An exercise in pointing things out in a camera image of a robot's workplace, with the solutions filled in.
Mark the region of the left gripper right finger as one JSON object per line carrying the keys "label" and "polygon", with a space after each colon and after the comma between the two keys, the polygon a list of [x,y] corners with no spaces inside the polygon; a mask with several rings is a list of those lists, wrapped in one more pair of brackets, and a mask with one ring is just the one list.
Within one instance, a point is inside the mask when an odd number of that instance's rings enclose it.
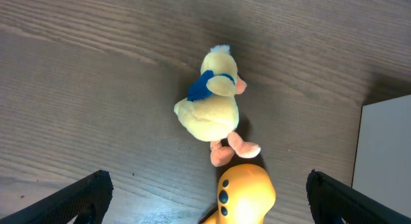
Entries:
{"label": "left gripper right finger", "polygon": [[306,191],[315,224],[410,224],[410,218],[321,171],[311,171]]}

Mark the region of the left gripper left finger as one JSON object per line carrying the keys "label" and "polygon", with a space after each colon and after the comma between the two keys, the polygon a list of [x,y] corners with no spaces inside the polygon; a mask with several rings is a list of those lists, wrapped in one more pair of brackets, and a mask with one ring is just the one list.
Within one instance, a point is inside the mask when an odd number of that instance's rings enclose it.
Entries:
{"label": "left gripper left finger", "polygon": [[113,190],[109,172],[99,170],[1,219],[1,224],[101,224]]}

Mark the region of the yellow plush duck toy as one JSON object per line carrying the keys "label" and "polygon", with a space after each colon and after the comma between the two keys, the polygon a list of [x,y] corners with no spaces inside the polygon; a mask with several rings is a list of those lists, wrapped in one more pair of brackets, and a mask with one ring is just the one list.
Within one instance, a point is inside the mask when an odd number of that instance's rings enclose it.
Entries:
{"label": "yellow plush duck toy", "polygon": [[244,141],[236,132],[240,114],[235,96],[246,88],[230,45],[218,45],[204,57],[200,77],[189,87],[187,97],[174,106],[182,126],[196,139],[210,143],[210,159],[216,167],[228,164],[235,155],[251,159],[261,151],[258,144]]}

